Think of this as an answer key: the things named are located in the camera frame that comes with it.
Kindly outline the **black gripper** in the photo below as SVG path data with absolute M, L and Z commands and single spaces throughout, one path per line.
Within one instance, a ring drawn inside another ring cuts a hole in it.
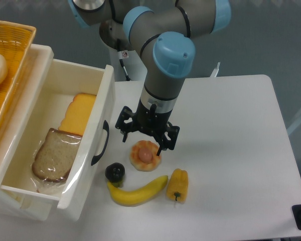
M 128 106 L 124 106 L 118 116 L 115 128 L 123 134 L 122 141 L 125 143 L 129 133 L 140 131 L 146 135 L 158 137 L 159 148 L 157 156 L 161 151 L 174 150 L 180 132 L 179 126 L 168 122 L 172 111 L 157 113 L 155 109 L 147 109 L 141 101 L 138 102 L 136 113 Z

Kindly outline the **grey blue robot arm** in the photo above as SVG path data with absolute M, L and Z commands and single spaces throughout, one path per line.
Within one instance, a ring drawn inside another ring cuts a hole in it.
M 196 48 L 193 38 L 225 28 L 231 20 L 229 1 L 176 1 L 156 14 L 139 1 L 69 1 L 78 23 L 90 27 L 106 21 L 122 26 L 132 49 L 147 69 L 136 111 L 124 107 L 116 128 L 124 137 L 139 131 L 159 150 L 173 150 L 180 131 L 170 115 L 189 75 Z

